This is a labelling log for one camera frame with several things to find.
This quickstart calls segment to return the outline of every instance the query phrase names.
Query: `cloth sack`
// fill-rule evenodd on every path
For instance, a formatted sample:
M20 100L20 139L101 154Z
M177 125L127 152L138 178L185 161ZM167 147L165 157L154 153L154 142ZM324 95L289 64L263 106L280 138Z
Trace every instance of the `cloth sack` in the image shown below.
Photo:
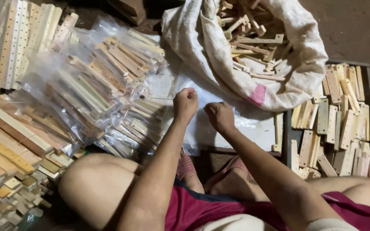
M268 111L285 111L306 102L325 76L328 56L316 20L297 0L262 0L285 25L294 53L280 65L284 82L252 78L234 70L231 51L216 18L220 0L186 0L166 10L162 34L172 50L208 82L235 99L246 99ZM261 73L264 66L243 60Z

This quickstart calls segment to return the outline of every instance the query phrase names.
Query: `maroon shorts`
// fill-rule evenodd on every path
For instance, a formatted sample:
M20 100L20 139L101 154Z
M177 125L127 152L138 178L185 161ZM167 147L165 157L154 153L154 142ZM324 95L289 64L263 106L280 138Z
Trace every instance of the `maroon shorts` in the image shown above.
M340 192L322 197L349 224L370 231L370 207L353 202ZM175 180L165 218L165 230L194 230L235 214L249 214L280 231L289 230L271 202L239 202L227 195L211 196L190 190Z

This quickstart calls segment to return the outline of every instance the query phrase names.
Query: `wooden tray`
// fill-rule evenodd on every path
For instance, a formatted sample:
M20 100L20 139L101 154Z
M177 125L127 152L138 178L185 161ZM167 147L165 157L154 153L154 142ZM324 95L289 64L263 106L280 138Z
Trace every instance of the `wooden tray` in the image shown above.
M344 62L349 64L349 66L361 66L362 81L363 81L364 92L365 92L365 103L369 105L369 110L370 110L370 65L366 63L361 63L361 62L350 62L350 61L333 60L333 59L328 60L326 64L340 64ZM303 130L292 130L292 126L291 126L292 111L293 110L288 110L284 113L284 132L283 132L282 156L281 156L282 162L286 164L289 168L291 167L291 140L295 139L297 141L298 150L300 150L302 134L303 134Z

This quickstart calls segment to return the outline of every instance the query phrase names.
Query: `person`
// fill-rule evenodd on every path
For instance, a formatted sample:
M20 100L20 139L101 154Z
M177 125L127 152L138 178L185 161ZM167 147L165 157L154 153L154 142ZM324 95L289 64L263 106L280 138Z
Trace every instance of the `person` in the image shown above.
M173 122L145 168L107 154L71 165L59 183L67 205L99 230L370 231L370 179L304 181L241 134L224 102L204 110L238 156L203 186L181 153L197 98L193 88L176 95Z

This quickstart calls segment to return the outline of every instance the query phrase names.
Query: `fist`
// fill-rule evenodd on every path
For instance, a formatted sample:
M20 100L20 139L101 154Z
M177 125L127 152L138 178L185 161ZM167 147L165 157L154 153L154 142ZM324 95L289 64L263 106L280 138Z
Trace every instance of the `fist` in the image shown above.
M173 99L173 119L188 125L198 110L198 95L194 88L184 88Z
M213 128L220 134L236 129L234 112L227 103L208 103L203 109L208 114Z

